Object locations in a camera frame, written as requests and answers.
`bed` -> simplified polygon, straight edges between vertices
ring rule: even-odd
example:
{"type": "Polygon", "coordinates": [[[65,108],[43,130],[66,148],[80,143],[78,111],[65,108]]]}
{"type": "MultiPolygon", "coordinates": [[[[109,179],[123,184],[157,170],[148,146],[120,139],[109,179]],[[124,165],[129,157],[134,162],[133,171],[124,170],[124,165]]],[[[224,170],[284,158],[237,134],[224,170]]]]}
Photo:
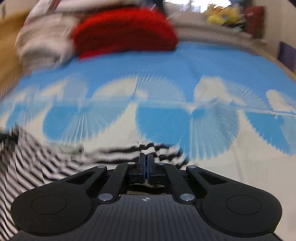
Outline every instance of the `bed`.
{"type": "MultiPolygon", "coordinates": [[[[187,157],[182,168],[198,165],[272,193],[283,208],[276,234],[294,241],[295,84],[247,38],[176,28],[182,41],[172,52],[74,59],[24,76],[1,101],[0,126],[17,124],[40,145],[82,145],[86,153],[176,147],[187,157]]],[[[2,195],[2,225],[12,199],[2,195]]]]}

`black and white striped fabric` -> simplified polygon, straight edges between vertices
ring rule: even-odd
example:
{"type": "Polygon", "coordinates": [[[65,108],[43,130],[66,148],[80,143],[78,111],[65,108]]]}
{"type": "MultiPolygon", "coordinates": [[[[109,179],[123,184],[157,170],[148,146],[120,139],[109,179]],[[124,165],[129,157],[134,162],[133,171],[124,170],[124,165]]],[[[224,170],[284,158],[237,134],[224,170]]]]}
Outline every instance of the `black and white striped fabric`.
{"type": "Polygon", "coordinates": [[[181,168],[188,161],[178,147],[135,145],[123,149],[97,150],[93,153],[70,155],[59,153],[50,146],[40,144],[24,129],[16,126],[11,136],[18,135],[17,143],[11,140],[2,144],[0,161],[0,240],[9,240],[17,233],[10,215],[10,206],[21,193],[48,184],[98,164],[114,169],[117,164],[138,161],[139,154],[152,153],[155,162],[170,162],[181,168]]]}

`white calibration symbol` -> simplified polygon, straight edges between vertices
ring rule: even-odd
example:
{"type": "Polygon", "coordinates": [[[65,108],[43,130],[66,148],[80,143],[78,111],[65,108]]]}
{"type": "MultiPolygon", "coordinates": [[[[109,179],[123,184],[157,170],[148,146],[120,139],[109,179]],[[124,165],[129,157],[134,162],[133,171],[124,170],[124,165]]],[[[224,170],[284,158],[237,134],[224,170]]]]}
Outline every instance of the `white calibration symbol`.
{"type": "Polygon", "coordinates": [[[148,202],[148,201],[151,200],[151,198],[149,198],[149,197],[145,197],[145,198],[142,198],[142,200],[143,200],[144,202],[148,202]]]}

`red cushion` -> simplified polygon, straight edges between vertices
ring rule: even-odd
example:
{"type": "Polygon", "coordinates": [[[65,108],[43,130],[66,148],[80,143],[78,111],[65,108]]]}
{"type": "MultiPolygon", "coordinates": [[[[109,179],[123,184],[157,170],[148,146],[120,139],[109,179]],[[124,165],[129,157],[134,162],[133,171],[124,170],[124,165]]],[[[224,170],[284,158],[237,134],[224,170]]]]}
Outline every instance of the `red cushion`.
{"type": "Polygon", "coordinates": [[[73,33],[80,58],[126,50],[172,50],[178,40],[159,12],[121,8],[100,12],[73,33]]]}

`dark red object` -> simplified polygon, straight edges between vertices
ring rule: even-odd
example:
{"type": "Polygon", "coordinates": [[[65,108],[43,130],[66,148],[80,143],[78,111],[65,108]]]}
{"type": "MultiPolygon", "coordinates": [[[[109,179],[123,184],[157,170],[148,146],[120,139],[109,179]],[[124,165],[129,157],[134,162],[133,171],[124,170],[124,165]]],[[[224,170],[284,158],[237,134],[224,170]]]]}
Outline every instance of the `dark red object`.
{"type": "Polygon", "coordinates": [[[127,50],[172,50],[178,39],[162,13],[139,8],[100,12],[73,33],[80,58],[127,50]]]}
{"type": "Polygon", "coordinates": [[[263,6],[250,6],[244,11],[247,21],[245,32],[253,35],[254,38],[262,38],[264,28],[264,12],[263,6]]]}

